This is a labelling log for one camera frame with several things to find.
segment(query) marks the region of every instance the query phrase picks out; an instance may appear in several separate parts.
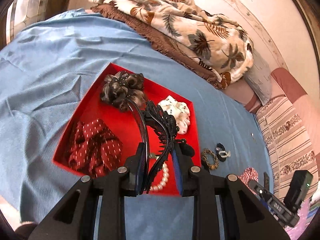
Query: brown fleece blanket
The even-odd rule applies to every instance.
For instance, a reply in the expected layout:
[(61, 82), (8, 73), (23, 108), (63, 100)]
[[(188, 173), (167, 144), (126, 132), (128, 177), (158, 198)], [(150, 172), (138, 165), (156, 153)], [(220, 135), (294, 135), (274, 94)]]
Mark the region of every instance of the brown fleece blanket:
[(194, 0), (89, 1), (98, 4), (93, 11), (125, 22), (154, 49), (217, 88), (236, 82), (253, 65), (247, 32), (223, 14), (202, 10)]
[(127, 24), (138, 34), (145, 37), (151, 43), (151, 46), (154, 50), (159, 51), (169, 58), (172, 58), (176, 62), (205, 79), (208, 83), (214, 85), (216, 88), (222, 88), (221, 83), (216, 81), (217, 77), (212, 71), (201, 67), (191, 58), (182, 54), (170, 37), (164, 35), (150, 25), (147, 25), (131, 15), (119, 11), (112, 3), (97, 5), (92, 7), (91, 10), (93, 12), (101, 13), (105, 18), (117, 20)]

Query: blue bedsheet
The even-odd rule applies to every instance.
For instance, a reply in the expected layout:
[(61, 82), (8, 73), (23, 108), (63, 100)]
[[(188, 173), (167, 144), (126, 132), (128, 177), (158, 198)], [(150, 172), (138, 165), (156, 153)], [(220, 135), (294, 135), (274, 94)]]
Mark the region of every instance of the blue bedsheet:
[[(0, 52), (0, 195), (23, 221), (40, 222), (78, 180), (53, 165), (52, 155), (77, 104), (109, 62), (193, 101), (201, 149), (220, 142), (231, 151), (212, 174), (241, 174), (252, 166), (261, 182), (264, 171), (272, 178), (252, 114), (153, 51), (127, 25), (73, 10), (27, 27)], [(127, 239), (191, 239), (192, 201), (126, 198)]]

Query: black device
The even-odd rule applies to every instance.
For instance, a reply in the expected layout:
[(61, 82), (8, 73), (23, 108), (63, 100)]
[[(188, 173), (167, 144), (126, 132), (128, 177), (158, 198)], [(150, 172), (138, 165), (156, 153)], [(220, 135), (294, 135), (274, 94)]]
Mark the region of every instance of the black device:
[(269, 186), (266, 187), (266, 183), (269, 184), (269, 177), (266, 173), (264, 173), (264, 187), (255, 180), (250, 180), (248, 186), (271, 208), (273, 215), (282, 227), (294, 227), (300, 219), (297, 212), (307, 195), (312, 178), (309, 171), (295, 171), (284, 202), (269, 192)]
[[(280, 224), (234, 174), (222, 178), (193, 166), (179, 143), (174, 143), (173, 152), (181, 167), (175, 173), (181, 178), (182, 196), (195, 197), (193, 240), (220, 239), (215, 195), (221, 199), (225, 239), (255, 240), (259, 234), (261, 240), (289, 240)], [(34, 229), (29, 240), (92, 239), (100, 195), (98, 240), (125, 240), (124, 196), (135, 195), (134, 190), (128, 190), (134, 174), (126, 164), (102, 178), (82, 177)]]

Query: red tray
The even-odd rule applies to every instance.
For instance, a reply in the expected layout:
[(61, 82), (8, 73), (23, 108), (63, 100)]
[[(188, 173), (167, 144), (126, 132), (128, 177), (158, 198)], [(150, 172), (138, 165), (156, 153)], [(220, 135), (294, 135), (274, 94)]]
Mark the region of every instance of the red tray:
[[(105, 124), (111, 129), (111, 131), (119, 137), (123, 143), (122, 156), (120, 164), (123, 165), (127, 157), (132, 156), (136, 153), (138, 143), (141, 142), (141, 136), (139, 128), (135, 122), (134, 117), (131, 113), (121, 113), (118, 109), (102, 103), (100, 100), (100, 92), (104, 85), (104, 78), (107, 74), (115, 75), (117, 72), (125, 70), (129, 73), (132, 73), (129, 70), (126, 70), (118, 65), (110, 63), (97, 80), (92, 84), (84, 98), (81, 100), (80, 104), (76, 108), (73, 116), (69, 120), (67, 127), (63, 135), (60, 138), (58, 146), (54, 152), (53, 163), (63, 168), (75, 175), (83, 176), (84, 174), (78, 171), (74, 171), (68, 167), (68, 150), (69, 150), (69, 139), (71, 135), (72, 127), (78, 121), (84, 123), (90, 122), (94, 119), (101, 118)], [(184, 97), (170, 91), (169, 89), (160, 86), (157, 83), (145, 78), (144, 79), (144, 92), (148, 96), (149, 100), (152, 100), (155, 104), (159, 103), (161, 100), (165, 99), (168, 95), (171, 95), (173, 98), (179, 102), (185, 102), (190, 109), (190, 126), (188, 127), (188, 132), (185, 135), (177, 136), (177, 139), (185, 138), (187, 143), (191, 145), (196, 154), (192, 158), (194, 165), (200, 166), (200, 150), (198, 143), (198, 132), (196, 124), (196, 115), (191, 101), (185, 99)], [(159, 139), (155, 135), (152, 128), (148, 127), (149, 142), (150, 142), (150, 152), (158, 154)], [(149, 168), (152, 167), (155, 160), (150, 160)], [(169, 168), (169, 181), (164, 187), (163, 190), (159, 192), (151, 192), (152, 194), (161, 194), (161, 195), (178, 195), (176, 188), (176, 183), (174, 180), (174, 171), (171, 155), (166, 162)], [(162, 172), (159, 172), (156, 176), (152, 185), (158, 184), (162, 179)]]

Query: wrinkled fabric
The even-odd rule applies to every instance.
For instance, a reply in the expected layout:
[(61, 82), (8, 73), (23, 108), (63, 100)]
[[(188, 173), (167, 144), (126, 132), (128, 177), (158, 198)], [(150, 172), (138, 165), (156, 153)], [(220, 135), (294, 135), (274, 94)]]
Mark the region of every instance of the wrinkled fabric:
[[(0, 52), (0, 195), (22, 221), (40, 222), (79, 180), (52, 163), (53, 153), (80, 100), (110, 62), (193, 102), (200, 148), (220, 142), (232, 152), (213, 175), (254, 167), (260, 180), (265, 171), (272, 176), (261, 131), (241, 104), (154, 51), (126, 24), (72, 10), (29, 26)], [(124, 205), (127, 240), (191, 239), (192, 197), (141, 195), (125, 198)]]
[(113, 4), (175, 41), (177, 48), (215, 73), (226, 88), (252, 67), (253, 44), (247, 32), (223, 14), (211, 15), (194, 0), (89, 0)]
[(318, 166), (310, 136), (297, 110), (283, 95), (261, 107), (256, 118), (268, 149), (274, 195), (283, 201), (294, 172), (308, 170), (313, 178), (304, 200), (310, 198), (318, 188)]
[(306, 199), (301, 204), (301, 208), (298, 210), (298, 216), (300, 217), (298, 223), (294, 228), (286, 227), (284, 230), (287, 232), (291, 240), (297, 240), (304, 230), (307, 228), (307, 217), (310, 208), (310, 201)]
[(114, 7), (113, 4), (110, 3), (94, 6), (91, 8), (91, 10), (96, 13), (101, 13), (105, 18), (124, 22), (142, 37), (145, 37), (150, 42), (151, 47), (154, 50), (159, 51), (169, 58), (172, 58), (174, 61), (196, 73), (198, 76), (202, 77), (216, 88), (222, 88), (221, 83), (217, 81), (217, 76), (211, 70), (200, 66), (193, 59), (183, 54), (173, 39), (161, 33), (157, 29), (131, 15), (119, 11), (116, 7)]

